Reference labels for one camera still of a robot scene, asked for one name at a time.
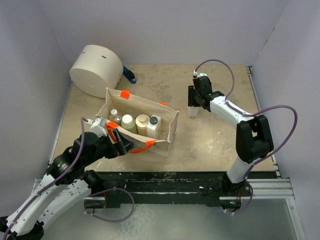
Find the white square bottle dark cap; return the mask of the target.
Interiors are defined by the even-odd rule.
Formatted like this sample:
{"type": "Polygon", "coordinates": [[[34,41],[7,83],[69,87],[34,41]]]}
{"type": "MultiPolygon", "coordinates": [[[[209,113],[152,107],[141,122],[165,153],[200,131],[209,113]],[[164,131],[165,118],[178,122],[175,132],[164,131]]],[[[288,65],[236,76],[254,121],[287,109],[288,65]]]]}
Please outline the white square bottle dark cap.
{"type": "Polygon", "coordinates": [[[198,115],[199,110],[200,110],[200,107],[188,106],[187,107],[187,116],[189,118],[195,118],[198,115]]]}

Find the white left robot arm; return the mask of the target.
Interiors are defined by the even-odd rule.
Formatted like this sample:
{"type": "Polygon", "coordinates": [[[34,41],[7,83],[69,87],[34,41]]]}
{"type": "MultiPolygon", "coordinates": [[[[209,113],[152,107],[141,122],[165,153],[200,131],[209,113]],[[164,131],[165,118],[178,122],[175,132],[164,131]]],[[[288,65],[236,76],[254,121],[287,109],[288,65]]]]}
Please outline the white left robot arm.
{"type": "Polygon", "coordinates": [[[107,133],[83,130],[73,145],[53,160],[27,200],[11,215],[1,217],[3,239],[40,240],[45,227],[78,200],[117,191],[118,187],[106,189],[97,172],[85,169],[97,160],[124,156],[136,147],[117,129],[112,133],[115,142],[107,133]]]}

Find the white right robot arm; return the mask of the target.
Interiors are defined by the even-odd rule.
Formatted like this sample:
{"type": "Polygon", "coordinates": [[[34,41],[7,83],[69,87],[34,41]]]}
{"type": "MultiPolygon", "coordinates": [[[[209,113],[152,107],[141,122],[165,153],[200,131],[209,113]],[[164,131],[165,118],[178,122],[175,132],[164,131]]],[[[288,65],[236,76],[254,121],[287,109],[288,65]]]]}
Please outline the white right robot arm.
{"type": "Polygon", "coordinates": [[[222,92],[213,91],[205,73],[194,73],[193,85],[188,86],[188,117],[196,117],[200,108],[220,116],[236,131],[237,157],[222,181],[223,192],[233,196],[244,184],[249,169],[274,149],[268,119],[264,115],[251,116],[222,92]]]}

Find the canvas bag orange handles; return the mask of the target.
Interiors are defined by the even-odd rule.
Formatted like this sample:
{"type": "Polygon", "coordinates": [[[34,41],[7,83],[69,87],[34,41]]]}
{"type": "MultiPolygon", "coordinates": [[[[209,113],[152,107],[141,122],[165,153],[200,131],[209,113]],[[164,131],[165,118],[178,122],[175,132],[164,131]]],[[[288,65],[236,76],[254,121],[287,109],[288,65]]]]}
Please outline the canvas bag orange handles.
{"type": "Polygon", "coordinates": [[[130,153],[151,151],[167,157],[176,135],[179,112],[127,90],[106,90],[99,117],[107,119],[107,132],[118,132],[135,144],[130,153]]]}

